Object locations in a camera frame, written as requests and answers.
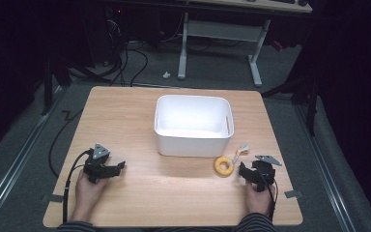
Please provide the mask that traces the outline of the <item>yellow ring toy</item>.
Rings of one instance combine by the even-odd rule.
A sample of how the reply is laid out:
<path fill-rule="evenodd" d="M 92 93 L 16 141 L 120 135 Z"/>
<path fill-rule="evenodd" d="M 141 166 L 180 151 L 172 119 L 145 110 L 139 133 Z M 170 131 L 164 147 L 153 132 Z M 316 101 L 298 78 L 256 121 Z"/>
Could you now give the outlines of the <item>yellow ring toy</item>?
<path fill-rule="evenodd" d="M 214 162 L 214 171 L 222 177 L 228 177 L 234 171 L 234 163 L 227 157 L 219 157 Z"/>

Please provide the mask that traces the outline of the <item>metal floor rail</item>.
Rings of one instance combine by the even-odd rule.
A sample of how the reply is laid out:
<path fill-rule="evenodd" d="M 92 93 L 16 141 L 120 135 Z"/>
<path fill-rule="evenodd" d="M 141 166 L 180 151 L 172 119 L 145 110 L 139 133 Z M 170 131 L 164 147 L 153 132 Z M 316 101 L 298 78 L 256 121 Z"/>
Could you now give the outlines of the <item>metal floor rail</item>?
<path fill-rule="evenodd" d="M 66 91 L 67 87 L 57 86 L 53 102 L 45 106 L 43 87 L 40 87 L 35 93 L 35 100 L 14 119 L 0 140 L 0 209 L 29 160 L 32 148 L 41 135 L 53 107 Z"/>
<path fill-rule="evenodd" d="M 328 199 L 332 209 L 335 212 L 335 215 L 338 219 L 338 222 L 342 228 L 343 232 L 357 232 L 355 225 L 350 217 L 348 209 L 343 200 L 342 194 L 337 188 L 330 171 L 328 170 L 328 165 L 324 159 L 322 151 L 317 143 L 317 140 L 314 135 L 309 131 L 306 124 L 306 115 L 303 108 L 300 105 L 294 105 L 297 117 L 300 120 L 300 124 L 304 133 L 307 137 L 307 140 L 311 146 L 312 154 L 315 160 L 316 168 L 320 175 L 320 178 L 323 182 L 324 188 L 327 192 Z"/>

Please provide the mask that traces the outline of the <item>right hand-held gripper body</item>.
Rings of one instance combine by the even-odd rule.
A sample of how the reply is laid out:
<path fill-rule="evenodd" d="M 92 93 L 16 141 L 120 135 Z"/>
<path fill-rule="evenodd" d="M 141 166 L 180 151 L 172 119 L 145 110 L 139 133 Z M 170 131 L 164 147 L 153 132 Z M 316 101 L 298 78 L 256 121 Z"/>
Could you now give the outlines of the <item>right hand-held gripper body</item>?
<path fill-rule="evenodd" d="M 281 166 L 282 163 L 273 156 L 256 155 L 256 160 L 252 162 L 254 169 L 253 183 L 257 186 L 257 191 L 264 191 L 274 183 L 275 165 Z"/>

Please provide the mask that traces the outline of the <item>person's left hand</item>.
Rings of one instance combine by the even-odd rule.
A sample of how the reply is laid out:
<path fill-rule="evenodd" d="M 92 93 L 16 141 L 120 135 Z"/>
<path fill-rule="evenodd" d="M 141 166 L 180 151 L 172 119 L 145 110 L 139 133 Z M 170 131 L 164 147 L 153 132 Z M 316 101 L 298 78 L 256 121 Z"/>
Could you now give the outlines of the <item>person's left hand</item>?
<path fill-rule="evenodd" d="M 100 179 L 94 184 L 89 181 L 88 176 L 83 171 L 79 172 L 75 187 L 76 203 L 71 216 L 72 220 L 88 221 L 90 219 L 107 182 L 107 179 Z"/>

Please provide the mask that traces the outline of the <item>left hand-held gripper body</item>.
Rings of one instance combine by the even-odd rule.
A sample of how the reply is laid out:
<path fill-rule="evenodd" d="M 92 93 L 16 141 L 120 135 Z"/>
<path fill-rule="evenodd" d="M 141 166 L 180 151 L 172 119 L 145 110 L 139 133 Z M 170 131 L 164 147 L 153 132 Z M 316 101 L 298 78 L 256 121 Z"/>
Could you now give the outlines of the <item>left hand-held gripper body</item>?
<path fill-rule="evenodd" d="M 89 151 L 89 158 L 86 159 L 83 172 L 88 176 L 88 180 L 96 184 L 98 179 L 107 179 L 105 177 L 105 171 L 110 168 L 106 166 L 110 155 L 110 151 L 100 145 L 99 143 L 95 144 L 95 148 Z"/>

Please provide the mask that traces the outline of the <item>white metal frame desk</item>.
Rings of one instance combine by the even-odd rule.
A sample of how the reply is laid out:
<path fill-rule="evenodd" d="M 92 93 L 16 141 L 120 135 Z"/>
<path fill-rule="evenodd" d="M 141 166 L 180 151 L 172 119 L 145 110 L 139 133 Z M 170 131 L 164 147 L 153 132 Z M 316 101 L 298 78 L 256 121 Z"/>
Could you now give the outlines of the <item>white metal frame desk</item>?
<path fill-rule="evenodd" d="M 179 59 L 178 78 L 186 78 L 187 40 L 189 37 L 223 39 L 255 43 L 247 56 L 253 83 L 262 86 L 257 59 L 268 34 L 273 16 L 308 16 L 313 12 L 309 0 L 109 0 L 129 7 L 148 7 L 157 10 L 179 10 L 183 15 L 182 49 Z M 190 19 L 191 13 L 253 16 L 259 25 L 231 22 L 229 19 Z"/>

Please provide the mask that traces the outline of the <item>person's right hand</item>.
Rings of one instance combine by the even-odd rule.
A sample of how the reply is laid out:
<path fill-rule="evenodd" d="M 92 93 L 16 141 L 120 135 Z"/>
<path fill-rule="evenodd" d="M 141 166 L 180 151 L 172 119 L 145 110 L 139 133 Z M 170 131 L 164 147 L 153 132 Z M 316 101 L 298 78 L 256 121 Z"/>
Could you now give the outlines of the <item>person's right hand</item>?
<path fill-rule="evenodd" d="M 256 187 L 245 182 L 245 204 L 249 213 L 260 213 L 268 216 L 271 212 L 271 205 L 275 195 L 275 187 L 270 186 L 270 190 L 257 192 Z"/>

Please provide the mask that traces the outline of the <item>white plastic bin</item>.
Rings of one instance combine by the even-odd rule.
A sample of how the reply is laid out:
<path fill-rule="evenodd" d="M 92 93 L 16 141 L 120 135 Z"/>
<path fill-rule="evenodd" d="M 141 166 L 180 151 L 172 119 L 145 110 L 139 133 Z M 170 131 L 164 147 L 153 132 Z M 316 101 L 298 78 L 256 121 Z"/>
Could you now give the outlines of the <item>white plastic bin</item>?
<path fill-rule="evenodd" d="M 235 131 L 227 100 L 190 95 L 160 97 L 154 130 L 162 155 L 194 158 L 221 156 Z"/>

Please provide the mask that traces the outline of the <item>black metal stand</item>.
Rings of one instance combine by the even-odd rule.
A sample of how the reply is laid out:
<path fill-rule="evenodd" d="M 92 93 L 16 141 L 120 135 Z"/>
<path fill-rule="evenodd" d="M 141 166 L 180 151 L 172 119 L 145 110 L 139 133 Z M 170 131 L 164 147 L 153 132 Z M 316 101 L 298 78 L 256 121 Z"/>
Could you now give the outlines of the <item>black metal stand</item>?
<path fill-rule="evenodd" d="M 288 78 L 283 84 L 262 93 L 261 96 L 263 98 L 268 98 L 278 93 L 292 93 L 292 104 L 298 105 L 305 103 L 307 105 L 305 127 L 308 132 L 314 136 L 319 84 L 320 75 L 314 65 L 296 63 L 290 70 Z"/>
<path fill-rule="evenodd" d="M 58 84 L 63 87 L 69 87 L 71 85 L 71 78 L 65 61 L 56 49 L 49 46 L 46 49 L 46 59 L 44 62 L 43 115 L 46 115 L 53 105 L 53 79 L 56 79 Z"/>

